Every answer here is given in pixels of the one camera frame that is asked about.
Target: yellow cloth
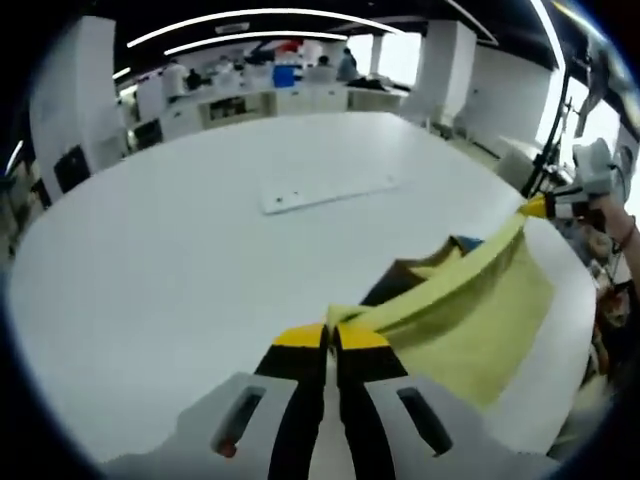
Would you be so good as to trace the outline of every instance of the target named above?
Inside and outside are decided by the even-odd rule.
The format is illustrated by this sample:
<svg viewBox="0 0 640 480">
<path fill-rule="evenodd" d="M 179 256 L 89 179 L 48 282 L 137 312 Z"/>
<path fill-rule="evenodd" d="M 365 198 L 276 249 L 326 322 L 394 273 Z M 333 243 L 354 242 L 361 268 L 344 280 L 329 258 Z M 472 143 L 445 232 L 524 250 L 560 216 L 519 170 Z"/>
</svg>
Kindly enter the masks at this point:
<svg viewBox="0 0 640 480">
<path fill-rule="evenodd" d="M 409 373 L 487 406 L 531 349 L 553 298 L 527 250 L 524 222 L 515 215 L 472 252 L 443 261 L 430 280 L 383 305 L 331 306 L 327 323 L 351 318 L 377 331 Z"/>
</svg>

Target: window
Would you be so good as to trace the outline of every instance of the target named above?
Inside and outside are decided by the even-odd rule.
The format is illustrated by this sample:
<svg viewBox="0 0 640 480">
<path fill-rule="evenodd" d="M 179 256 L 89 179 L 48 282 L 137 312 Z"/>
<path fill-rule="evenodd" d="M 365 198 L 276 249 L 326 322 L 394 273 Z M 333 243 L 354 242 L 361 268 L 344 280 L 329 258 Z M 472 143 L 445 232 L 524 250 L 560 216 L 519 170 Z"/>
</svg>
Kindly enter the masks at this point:
<svg viewBox="0 0 640 480">
<path fill-rule="evenodd" d="M 347 40 L 347 47 L 358 62 L 358 73 L 371 73 L 371 52 L 373 50 L 373 35 L 355 35 Z"/>
<path fill-rule="evenodd" d="M 412 87 L 418 74 L 421 42 L 419 33 L 386 34 L 382 37 L 378 73 Z"/>
<path fill-rule="evenodd" d="M 573 135 L 578 126 L 578 113 L 584 100 L 587 98 L 589 89 L 577 81 L 575 78 L 569 79 L 567 87 L 567 101 L 571 100 L 572 110 L 567 118 L 567 130 L 565 139 L 563 140 L 561 151 L 561 163 L 574 166 L 571 145 L 573 143 Z M 611 106 L 600 101 L 596 108 L 587 117 L 585 125 L 583 141 L 591 143 L 602 137 L 609 147 L 612 155 L 616 153 L 616 144 L 618 142 L 618 131 L 620 130 L 620 115 L 611 108 Z"/>
</svg>

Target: white round table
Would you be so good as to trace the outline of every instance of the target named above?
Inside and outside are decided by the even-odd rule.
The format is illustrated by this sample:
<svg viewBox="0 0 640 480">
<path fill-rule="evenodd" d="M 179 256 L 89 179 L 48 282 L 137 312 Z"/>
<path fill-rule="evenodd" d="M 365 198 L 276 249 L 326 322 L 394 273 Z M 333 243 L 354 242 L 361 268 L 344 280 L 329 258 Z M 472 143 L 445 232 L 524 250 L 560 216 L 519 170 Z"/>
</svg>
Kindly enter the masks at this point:
<svg viewBox="0 0 640 480">
<path fill-rule="evenodd" d="M 367 190 L 389 172 L 394 188 L 264 213 L 289 187 Z M 92 177 L 33 225 L 10 278 L 16 340 L 91 458 L 141 453 L 233 372 L 252 372 L 282 330 L 358 303 L 395 258 L 427 255 L 451 233 L 489 237 L 521 202 L 391 114 L 199 133 Z M 513 448 L 544 452 L 586 366 L 595 292 L 550 224 L 529 221 L 526 237 L 555 297 L 486 420 Z"/>
</svg>

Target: blue container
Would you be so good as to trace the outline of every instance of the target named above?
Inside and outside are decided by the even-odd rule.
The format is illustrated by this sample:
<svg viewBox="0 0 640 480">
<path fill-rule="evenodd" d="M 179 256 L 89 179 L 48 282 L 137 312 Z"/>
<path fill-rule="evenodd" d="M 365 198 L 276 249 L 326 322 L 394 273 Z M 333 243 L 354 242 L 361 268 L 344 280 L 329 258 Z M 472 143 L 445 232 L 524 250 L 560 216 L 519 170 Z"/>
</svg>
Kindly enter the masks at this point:
<svg viewBox="0 0 640 480">
<path fill-rule="evenodd" d="M 276 88 L 293 87 L 296 84 L 295 67 L 276 65 L 273 67 L 273 86 Z"/>
</svg>

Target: white table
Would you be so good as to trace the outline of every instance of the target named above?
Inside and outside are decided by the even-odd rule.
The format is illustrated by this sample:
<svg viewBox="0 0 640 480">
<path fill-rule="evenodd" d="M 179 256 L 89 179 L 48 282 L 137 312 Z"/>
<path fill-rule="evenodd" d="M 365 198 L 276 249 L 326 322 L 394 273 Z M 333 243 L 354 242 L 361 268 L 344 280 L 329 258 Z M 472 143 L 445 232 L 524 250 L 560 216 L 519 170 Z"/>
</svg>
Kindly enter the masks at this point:
<svg viewBox="0 0 640 480">
<path fill-rule="evenodd" d="M 399 174 L 398 188 L 261 211 L 265 178 L 338 181 L 385 169 Z M 253 371 L 283 329 L 320 320 L 329 303 L 359 302 L 393 259 L 433 252 L 450 233 L 489 237 L 521 202 L 391 114 L 210 130 L 92 177 L 35 223 L 10 281 L 16 338 L 53 411 L 94 459 L 144 452 L 232 372 Z M 582 378 L 595 292 L 547 222 L 531 220 L 526 236 L 555 298 L 486 417 L 508 445 L 541 452 Z"/>
</svg>

